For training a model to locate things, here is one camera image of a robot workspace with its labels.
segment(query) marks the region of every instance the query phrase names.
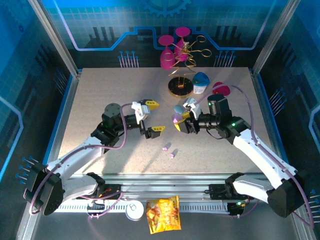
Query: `glass panel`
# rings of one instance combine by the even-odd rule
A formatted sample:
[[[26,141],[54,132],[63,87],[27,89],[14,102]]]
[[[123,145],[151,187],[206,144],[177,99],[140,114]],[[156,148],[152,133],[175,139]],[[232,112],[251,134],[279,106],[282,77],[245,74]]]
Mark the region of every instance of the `glass panel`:
[[[316,195],[320,192],[319,13],[319,1],[301,1],[260,73],[288,160],[311,173],[310,187]],[[319,222],[317,205],[311,203]],[[319,238],[320,225],[315,225]]]
[[[0,1],[0,32],[0,238],[14,239],[23,158],[44,159],[70,74],[27,0]]]
[[[43,0],[55,26],[79,68],[120,67],[124,57],[138,56],[140,67],[159,67],[162,35],[174,36],[186,26],[197,48],[200,67],[252,67],[286,0]]]

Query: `pink wine glass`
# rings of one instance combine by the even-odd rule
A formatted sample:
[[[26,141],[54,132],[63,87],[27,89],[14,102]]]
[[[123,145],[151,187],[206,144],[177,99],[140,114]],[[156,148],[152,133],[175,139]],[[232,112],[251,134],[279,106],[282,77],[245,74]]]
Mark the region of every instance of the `pink wine glass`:
[[[184,37],[190,34],[190,29],[185,26],[181,26],[175,30],[175,34],[181,37],[181,39],[176,44],[177,46],[174,48],[174,56],[178,61],[185,62],[188,59],[188,54],[182,53],[182,48],[184,47],[184,43],[185,43]]]
[[[163,35],[158,40],[159,44],[165,46],[160,56],[160,65],[165,70],[170,70],[176,63],[174,53],[168,48],[169,45],[174,43],[174,38],[170,35]]]

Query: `can lid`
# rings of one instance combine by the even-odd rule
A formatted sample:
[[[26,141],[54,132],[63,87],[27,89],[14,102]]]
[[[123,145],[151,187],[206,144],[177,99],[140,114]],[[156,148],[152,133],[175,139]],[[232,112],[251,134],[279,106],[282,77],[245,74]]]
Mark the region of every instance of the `can lid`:
[[[205,73],[200,71],[193,76],[192,83],[195,86],[204,87],[210,84],[210,79]]]
[[[128,202],[126,209],[125,209],[125,214],[128,217],[128,219],[137,221],[139,220],[145,212],[145,207],[144,205],[137,200],[132,200]]]

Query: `small blue object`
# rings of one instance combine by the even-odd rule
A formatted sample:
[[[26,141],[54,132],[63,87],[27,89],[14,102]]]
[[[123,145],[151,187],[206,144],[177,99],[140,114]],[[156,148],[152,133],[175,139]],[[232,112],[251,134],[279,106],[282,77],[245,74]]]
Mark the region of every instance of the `small blue object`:
[[[175,105],[174,106],[174,111],[178,114],[183,114],[184,113],[184,107],[181,105]]]
[[[200,71],[193,76],[192,83],[198,87],[204,87],[210,84],[210,79],[205,73]]]

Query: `black cable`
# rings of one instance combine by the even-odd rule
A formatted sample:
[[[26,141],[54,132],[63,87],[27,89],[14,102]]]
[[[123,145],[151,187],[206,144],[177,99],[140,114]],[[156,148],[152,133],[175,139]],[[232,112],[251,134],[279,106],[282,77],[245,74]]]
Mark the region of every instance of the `black cable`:
[[[213,138],[215,138],[215,139],[217,139],[217,140],[221,140],[221,139],[223,139],[222,137],[216,137],[216,136],[213,136],[213,135],[209,132],[209,130],[208,130],[208,129],[206,129],[206,132],[207,132],[211,137],[213,137]]]

